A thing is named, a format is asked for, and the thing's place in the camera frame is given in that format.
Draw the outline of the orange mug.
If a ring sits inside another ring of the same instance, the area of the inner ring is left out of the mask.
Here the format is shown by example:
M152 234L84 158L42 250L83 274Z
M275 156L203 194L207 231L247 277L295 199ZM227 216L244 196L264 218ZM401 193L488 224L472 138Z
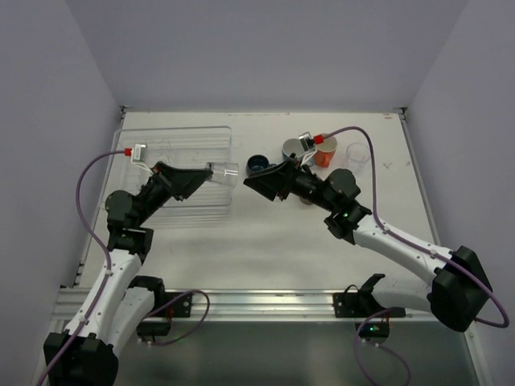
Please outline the orange mug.
M336 153L337 146L338 141L334 137L324 139L320 144L316 144L315 165L328 168Z

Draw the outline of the dark blue squat mug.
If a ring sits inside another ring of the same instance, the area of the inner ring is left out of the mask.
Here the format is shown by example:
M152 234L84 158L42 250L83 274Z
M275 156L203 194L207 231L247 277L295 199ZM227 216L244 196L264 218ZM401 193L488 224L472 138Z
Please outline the dark blue squat mug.
M247 175L251 175L274 166L276 166L276 164L270 162L265 155L255 154L248 158L245 170Z

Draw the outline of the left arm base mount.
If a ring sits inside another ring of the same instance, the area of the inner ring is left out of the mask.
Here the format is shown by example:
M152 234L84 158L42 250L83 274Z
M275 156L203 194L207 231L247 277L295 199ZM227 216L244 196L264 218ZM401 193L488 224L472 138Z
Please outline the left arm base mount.
M141 321L136 334L143 342L156 343L157 338L165 337L171 332L175 319L185 319L191 316L192 293L187 293L178 301L171 302L181 295L180 292L166 292L152 310L150 318Z

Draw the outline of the beige bottomed cup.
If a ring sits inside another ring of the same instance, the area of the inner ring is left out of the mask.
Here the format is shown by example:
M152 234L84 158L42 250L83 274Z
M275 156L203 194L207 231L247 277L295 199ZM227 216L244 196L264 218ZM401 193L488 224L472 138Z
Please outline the beige bottomed cup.
M313 201L311 201L311 200L309 200L309 199L306 199L306 198L300 197L300 198L299 198L299 200L300 200L302 203L306 204L306 205L314 205L314 202L313 202Z

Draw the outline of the light blue floral mug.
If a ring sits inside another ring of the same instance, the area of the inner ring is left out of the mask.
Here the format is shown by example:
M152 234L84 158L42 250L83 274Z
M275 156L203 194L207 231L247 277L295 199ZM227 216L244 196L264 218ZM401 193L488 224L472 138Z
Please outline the light blue floral mug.
M282 160L285 161L292 154L297 160L302 160L306 154L306 151L298 138L289 138L282 144Z

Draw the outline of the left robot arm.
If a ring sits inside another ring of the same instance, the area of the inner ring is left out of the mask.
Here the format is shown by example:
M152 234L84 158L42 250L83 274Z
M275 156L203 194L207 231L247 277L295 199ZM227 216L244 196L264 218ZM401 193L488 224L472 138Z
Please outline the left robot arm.
M109 239L104 264L72 320L43 345L46 368L38 384L112 385L119 356L140 322L171 306L163 281L141 277L154 232L144 223L169 199L188 199L212 180L214 165L178 169L157 162L139 193L112 192L105 201Z

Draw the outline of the clear glass with sticker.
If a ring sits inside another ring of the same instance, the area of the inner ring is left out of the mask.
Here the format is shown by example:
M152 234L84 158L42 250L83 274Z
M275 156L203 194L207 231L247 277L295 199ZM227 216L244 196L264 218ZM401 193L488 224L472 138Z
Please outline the clear glass with sticker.
M370 161L369 146L364 143L354 142L346 149L348 169L358 172Z

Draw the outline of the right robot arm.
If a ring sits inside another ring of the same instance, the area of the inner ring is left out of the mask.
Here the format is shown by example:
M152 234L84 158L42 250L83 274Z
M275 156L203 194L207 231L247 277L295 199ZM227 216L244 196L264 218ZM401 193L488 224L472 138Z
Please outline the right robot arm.
M296 195L328 211L324 223L336 239L379 253L422 280L424 287L406 294L406 308L430 312L454 331L465 332L477 320L492 292L472 249L427 243L382 221L357 201L361 190L350 170L335 169L322 179L288 158L252 173L244 184L270 201Z

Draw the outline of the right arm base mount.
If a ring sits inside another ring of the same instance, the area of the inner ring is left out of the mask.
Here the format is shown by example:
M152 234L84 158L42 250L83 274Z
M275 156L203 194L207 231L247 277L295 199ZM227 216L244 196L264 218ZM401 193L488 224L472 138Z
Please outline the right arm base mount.
M372 314L385 309L373 297L373 290L377 283L385 278L383 273L375 273L361 287L349 285L346 289L332 295L332 307L336 318L365 319ZM404 318L406 310L397 308L388 314L383 314L378 321L367 322L360 327L355 323L356 331L361 339L371 343L384 343L390 333L390 319Z

